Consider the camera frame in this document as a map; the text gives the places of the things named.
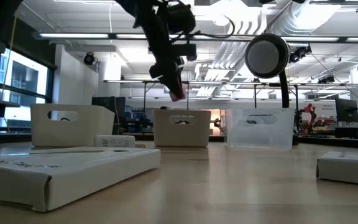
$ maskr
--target window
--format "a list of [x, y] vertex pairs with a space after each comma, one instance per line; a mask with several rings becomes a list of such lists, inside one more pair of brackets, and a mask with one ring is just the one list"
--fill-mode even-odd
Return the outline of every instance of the window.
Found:
[[21, 131], [31, 128], [30, 106], [52, 99], [52, 70], [15, 51], [0, 56], [0, 100], [17, 103], [19, 108], [6, 108], [0, 119], [0, 131], [10, 128]]
[[5, 79], [5, 85], [46, 95], [48, 68], [13, 51], [9, 64], [8, 57], [7, 49], [1, 54], [0, 83], [3, 84]]

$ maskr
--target white storage bin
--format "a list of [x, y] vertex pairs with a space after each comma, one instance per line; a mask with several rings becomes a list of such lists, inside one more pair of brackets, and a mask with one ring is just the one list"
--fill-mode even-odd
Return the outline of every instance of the white storage bin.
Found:
[[[63, 120], [69, 112], [75, 119]], [[55, 104], [31, 105], [32, 144], [34, 146], [93, 146], [97, 135], [111, 135], [114, 113], [102, 106]]]
[[168, 147], [206, 147], [210, 111], [154, 110], [154, 144]]
[[292, 149], [295, 110], [226, 110], [226, 144], [229, 147]]

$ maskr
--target circular device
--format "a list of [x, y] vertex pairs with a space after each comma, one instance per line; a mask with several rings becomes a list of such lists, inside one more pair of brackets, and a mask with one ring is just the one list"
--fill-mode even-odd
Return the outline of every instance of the circular device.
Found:
[[96, 64], [97, 59], [94, 57], [94, 53], [88, 52], [86, 53], [86, 56], [84, 57], [84, 63], [86, 65], [94, 65]]
[[246, 65], [258, 78], [273, 78], [284, 71], [290, 51], [287, 43], [274, 34], [262, 34], [248, 45], [245, 55]]

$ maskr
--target computer monitor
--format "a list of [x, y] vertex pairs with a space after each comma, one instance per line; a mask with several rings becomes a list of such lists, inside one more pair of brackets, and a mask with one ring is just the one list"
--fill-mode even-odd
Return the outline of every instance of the computer monitor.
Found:
[[358, 122], [357, 102], [354, 100], [335, 99], [337, 121]]

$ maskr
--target glass window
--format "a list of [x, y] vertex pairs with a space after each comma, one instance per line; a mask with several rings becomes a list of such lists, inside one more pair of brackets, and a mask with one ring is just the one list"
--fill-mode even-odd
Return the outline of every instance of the glass window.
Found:
[[1, 54], [0, 83], [4, 83], [5, 79], [5, 85], [46, 95], [48, 68], [14, 51], [11, 52], [9, 63], [8, 57], [9, 49], [6, 49]]
[[0, 127], [9, 128], [31, 128], [31, 115], [30, 105], [33, 103], [45, 103], [45, 99], [37, 98], [35, 96], [29, 96], [14, 91], [0, 89], [0, 99], [17, 103], [20, 105], [19, 108], [6, 108], [5, 119], [0, 119]]

